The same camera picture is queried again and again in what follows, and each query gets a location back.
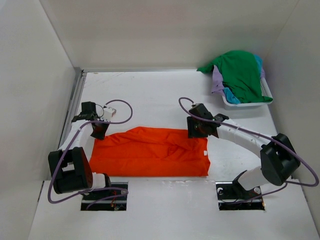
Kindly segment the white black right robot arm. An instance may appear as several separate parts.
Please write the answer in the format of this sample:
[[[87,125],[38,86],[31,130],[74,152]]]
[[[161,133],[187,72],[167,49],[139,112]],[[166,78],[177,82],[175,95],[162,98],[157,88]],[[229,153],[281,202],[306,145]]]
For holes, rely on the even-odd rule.
[[[260,159],[260,166],[241,172],[226,187],[218,188],[217,192],[224,196],[233,193],[238,200],[248,200],[262,185],[281,186],[301,165],[293,155],[295,150],[290,140],[282,133],[266,137],[252,134],[226,115],[212,115],[202,103],[192,105],[188,112],[189,138],[214,136],[233,142]]]

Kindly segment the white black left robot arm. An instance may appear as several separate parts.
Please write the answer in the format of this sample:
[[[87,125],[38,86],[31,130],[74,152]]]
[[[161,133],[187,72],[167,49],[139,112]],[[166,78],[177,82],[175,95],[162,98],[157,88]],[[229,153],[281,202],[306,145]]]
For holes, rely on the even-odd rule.
[[[95,140],[103,140],[109,127],[106,123],[96,123],[103,111],[97,111],[94,102],[81,104],[81,112],[71,120],[71,130],[58,150],[48,155],[53,189],[57,194],[95,190],[100,199],[112,195],[110,178],[105,173],[93,172],[90,159]]]

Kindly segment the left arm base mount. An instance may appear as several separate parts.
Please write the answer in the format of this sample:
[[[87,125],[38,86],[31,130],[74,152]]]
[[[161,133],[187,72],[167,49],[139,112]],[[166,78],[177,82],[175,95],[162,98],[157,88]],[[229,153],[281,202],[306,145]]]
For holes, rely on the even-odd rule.
[[[86,193],[82,196],[81,211],[117,212],[127,210],[127,195],[121,189],[128,190],[128,182],[113,182],[111,190]]]

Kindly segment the orange t shirt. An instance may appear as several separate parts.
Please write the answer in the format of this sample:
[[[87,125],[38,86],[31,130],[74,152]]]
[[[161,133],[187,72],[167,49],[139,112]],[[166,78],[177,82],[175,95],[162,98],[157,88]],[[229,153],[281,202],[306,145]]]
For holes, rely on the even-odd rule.
[[[89,165],[111,177],[206,177],[207,146],[186,129],[138,126],[96,140]]]

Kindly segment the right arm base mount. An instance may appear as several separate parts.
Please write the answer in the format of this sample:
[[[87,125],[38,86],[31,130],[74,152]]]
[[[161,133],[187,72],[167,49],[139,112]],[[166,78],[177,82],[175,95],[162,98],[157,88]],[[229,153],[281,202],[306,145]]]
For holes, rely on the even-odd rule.
[[[220,211],[264,211],[260,186],[245,190],[238,183],[220,181],[215,183]]]

